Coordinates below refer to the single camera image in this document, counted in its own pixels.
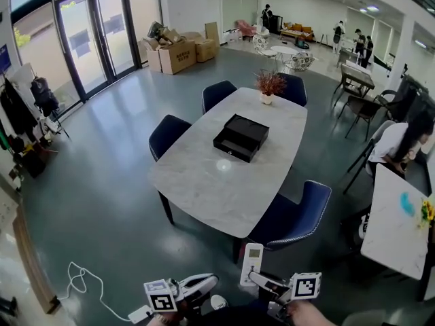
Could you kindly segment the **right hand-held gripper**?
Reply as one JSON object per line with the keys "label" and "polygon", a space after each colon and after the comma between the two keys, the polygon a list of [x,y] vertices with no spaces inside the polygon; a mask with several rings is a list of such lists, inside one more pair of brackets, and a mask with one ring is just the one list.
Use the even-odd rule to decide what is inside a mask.
{"label": "right hand-held gripper", "polygon": [[287,305],[296,300],[317,298],[322,273],[295,273],[289,279],[283,279],[267,272],[251,271],[248,278],[257,286],[274,293],[268,304],[268,315],[278,321],[289,321],[286,316]]}

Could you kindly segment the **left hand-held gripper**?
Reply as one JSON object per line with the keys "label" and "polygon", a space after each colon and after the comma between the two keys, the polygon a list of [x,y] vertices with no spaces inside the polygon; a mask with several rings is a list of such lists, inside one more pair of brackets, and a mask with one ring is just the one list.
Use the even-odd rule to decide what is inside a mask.
{"label": "left hand-held gripper", "polygon": [[145,294],[153,312],[177,312],[176,299],[180,288],[185,298],[200,298],[209,293],[218,284],[218,277],[213,273],[188,276],[178,283],[176,280],[160,279],[144,283]]}

